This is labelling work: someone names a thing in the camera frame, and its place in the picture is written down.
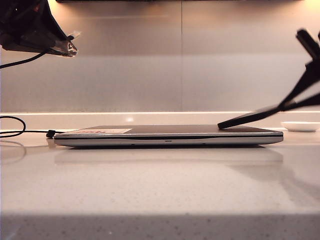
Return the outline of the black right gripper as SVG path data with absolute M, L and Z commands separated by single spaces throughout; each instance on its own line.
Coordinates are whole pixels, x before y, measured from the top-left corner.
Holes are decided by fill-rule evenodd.
M 305 64 L 305 72 L 299 79 L 298 83 L 279 104 L 279 108 L 282 108 L 282 111 L 289 111 L 309 106 L 318 106 L 320 104 L 320 93 L 317 93 L 299 102 L 294 101 L 295 97 L 320 81 L 320 45 L 304 28 L 301 28 L 297 31 L 296 38 L 310 55 L 312 61 Z

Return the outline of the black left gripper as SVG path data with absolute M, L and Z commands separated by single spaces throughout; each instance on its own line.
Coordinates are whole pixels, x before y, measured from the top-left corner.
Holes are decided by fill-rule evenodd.
M 53 45 L 40 42 L 52 40 L 53 36 L 58 39 Z M 0 45 L 4 50 L 74 57 L 78 53 L 71 42 L 74 39 L 60 28 L 47 0 L 0 2 Z

